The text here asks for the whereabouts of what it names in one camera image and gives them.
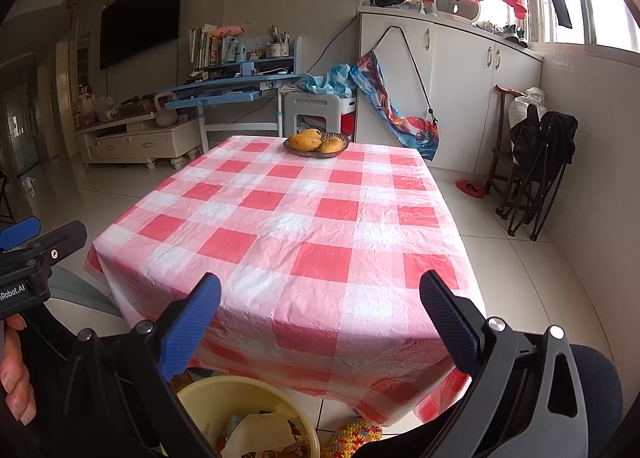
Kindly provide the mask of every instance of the white tv stand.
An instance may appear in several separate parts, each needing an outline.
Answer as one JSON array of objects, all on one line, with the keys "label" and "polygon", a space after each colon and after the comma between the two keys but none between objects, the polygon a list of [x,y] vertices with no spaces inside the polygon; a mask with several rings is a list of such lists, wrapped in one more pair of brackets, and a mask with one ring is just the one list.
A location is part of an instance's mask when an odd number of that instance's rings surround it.
[{"label": "white tv stand", "polygon": [[153,168],[158,158],[169,158],[176,169],[187,155],[198,154],[197,120],[158,127],[154,112],[96,124],[76,132],[84,164],[144,163]]}]

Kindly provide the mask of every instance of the human hand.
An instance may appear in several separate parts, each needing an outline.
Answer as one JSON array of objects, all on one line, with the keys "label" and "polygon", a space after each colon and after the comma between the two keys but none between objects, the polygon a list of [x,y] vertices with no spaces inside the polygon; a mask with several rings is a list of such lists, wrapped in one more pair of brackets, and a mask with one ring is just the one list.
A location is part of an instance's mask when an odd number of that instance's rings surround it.
[{"label": "human hand", "polygon": [[36,401],[29,383],[29,370],[22,362],[18,331],[27,324],[18,314],[4,320],[4,355],[0,361],[0,382],[7,392],[6,404],[24,425],[36,416]]}]

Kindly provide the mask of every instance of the black tv screen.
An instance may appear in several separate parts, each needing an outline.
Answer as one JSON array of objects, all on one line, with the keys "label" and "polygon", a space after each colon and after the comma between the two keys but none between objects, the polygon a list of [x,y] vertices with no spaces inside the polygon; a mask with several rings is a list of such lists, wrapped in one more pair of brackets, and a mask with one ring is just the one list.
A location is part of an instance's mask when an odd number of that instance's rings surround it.
[{"label": "black tv screen", "polygon": [[180,35],[180,0],[117,0],[102,11],[103,70]]}]

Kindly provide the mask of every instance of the red and white checkered tablecloth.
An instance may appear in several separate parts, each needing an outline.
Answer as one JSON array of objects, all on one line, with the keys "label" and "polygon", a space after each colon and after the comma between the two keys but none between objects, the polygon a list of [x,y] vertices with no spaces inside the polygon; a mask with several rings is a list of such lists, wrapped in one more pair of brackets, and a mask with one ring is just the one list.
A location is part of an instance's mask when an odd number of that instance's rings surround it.
[{"label": "red and white checkered tablecloth", "polygon": [[352,143],[310,159],[254,136],[175,173],[86,261],[130,325],[215,273],[222,303],[191,365],[335,398],[382,425],[418,403],[432,418],[465,384],[418,297],[431,268],[484,312],[417,151]]}]

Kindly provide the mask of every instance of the crocheted item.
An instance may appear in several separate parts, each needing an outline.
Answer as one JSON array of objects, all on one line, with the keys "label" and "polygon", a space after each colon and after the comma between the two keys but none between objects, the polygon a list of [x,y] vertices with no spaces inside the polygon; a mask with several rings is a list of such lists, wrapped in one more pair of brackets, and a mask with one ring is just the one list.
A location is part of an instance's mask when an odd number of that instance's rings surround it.
[{"label": "crocheted item", "polygon": [[370,424],[363,417],[357,416],[336,431],[329,440],[320,458],[351,458],[364,444],[377,442],[382,438],[382,428]]}]

